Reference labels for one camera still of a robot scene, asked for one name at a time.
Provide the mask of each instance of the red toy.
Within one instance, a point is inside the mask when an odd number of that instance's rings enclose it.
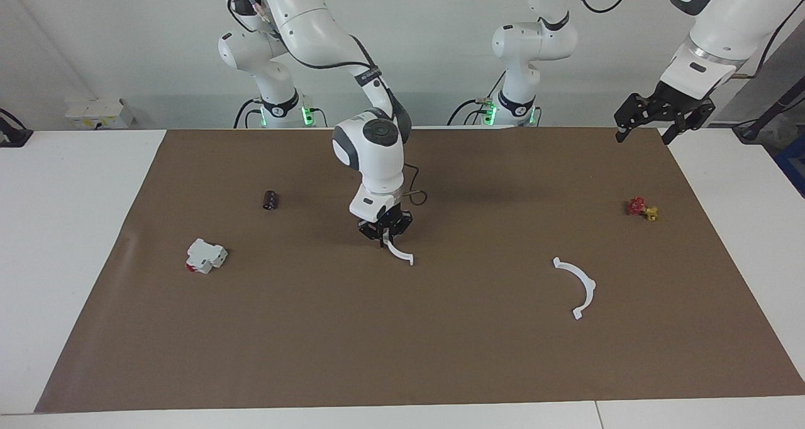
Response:
[[[658,214],[657,208],[647,208],[646,200],[639,196],[629,201],[629,205],[626,206],[626,212],[630,216],[644,216],[649,221],[656,221]]]
[[[626,208],[626,211],[629,212],[630,216],[639,216],[643,213],[643,209],[645,208],[646,200],[638,196],[629,201],[629,206]]]

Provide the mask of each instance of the white curved plastic part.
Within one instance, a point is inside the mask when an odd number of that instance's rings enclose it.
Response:
[[[389,240],[388,231],[386,231],[383,234],[383,243],[385,243],[386,246],[389,247],[389,251],[391,252],[391,254],[393,254],[396,257],[399,257],[402,260],[407,260],[412,266],[414,265],[414,255],[408,254],[406,252],[401,252],[399,249],[397,249],[397,247],[395,247],[394,244],[391,243],[391,240]]]
[[[590,277],[587,277],[587,274],[582,269],[579,269],[575,265],[561,262],[558,257],[554,258],[554,267],[571,272],[571,274],[574,274],[576,277],[578,277],[581,280],[581,283],[584,284],[584,290],[587,291],[587,298],[584,300],[584,305],[573,309],[573,316],[575,317],[575,320],[579,320],[581,318],[581,311],[587,309],[587,307],[590,306],[590,303],[592,303],[592,295],[593,291],[596,289],[596,282],[591,280]]]

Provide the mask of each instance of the capacitor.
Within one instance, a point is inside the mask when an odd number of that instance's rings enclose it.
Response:
[[[276,211],[278,202],[277,193],[269,190],[265,192],[265,196],[262,199],[262,208],[267,211]]]

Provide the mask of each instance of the electrical outlet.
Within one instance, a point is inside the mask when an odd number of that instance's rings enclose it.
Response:
[[[130,128],[135,121],[123,100],[98,99],[71,103],[65,115],[71,125],[80,130],[100,128]]]

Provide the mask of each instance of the small red object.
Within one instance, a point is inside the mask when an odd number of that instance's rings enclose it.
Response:
[[[638,196],[629,201],[629,206],[627,206],[626,211],[629,212],[630,216],[639,216],[645,208],[646,200]]]

